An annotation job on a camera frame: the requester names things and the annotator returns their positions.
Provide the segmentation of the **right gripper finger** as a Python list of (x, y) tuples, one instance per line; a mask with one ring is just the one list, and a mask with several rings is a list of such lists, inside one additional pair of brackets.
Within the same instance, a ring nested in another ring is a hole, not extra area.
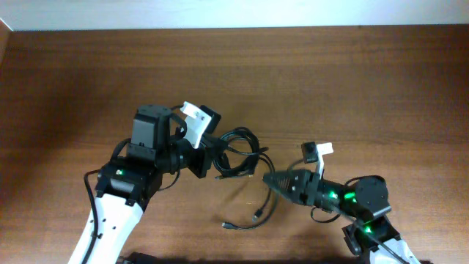
[(267, 186), (292, 203), (303, 203), (300, 199), (300, 194), (304, 191), (304, 185), (302, 183), (288, 183), (285, 186), (268, 183)]
[(305, 175), (305, 169), (295, 169), (292, 171), (280, 171), (264, 174), (262, 180), (270, 187), (292, 187), (301, 182)]

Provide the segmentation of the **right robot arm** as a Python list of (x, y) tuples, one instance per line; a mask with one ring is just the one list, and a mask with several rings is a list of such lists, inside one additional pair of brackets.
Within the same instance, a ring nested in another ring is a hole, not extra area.
[(350, 221), (342, 228), (351, 253), (363, 263), (419, 263), (390, 223), (388, 189), (378, 175), (356, 177), (344, 184), (306, 169), (267, 173), (263, 182), (297, 205), (336, 213)]

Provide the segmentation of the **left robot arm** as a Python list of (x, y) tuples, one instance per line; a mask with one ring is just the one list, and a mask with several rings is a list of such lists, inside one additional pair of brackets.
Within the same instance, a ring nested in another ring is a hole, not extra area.
[(221, 116), (189, 102), (179, 108), (184, 118), (167, 106), (138, 107), (131, 137), (93, 172), (96, 186), (84, 175), (91, 210), (70, 263), (115, 263), (149, 201), (162, 191), (164, 174), (189, 169), (206, 177), (213, 159), (210, 136)]

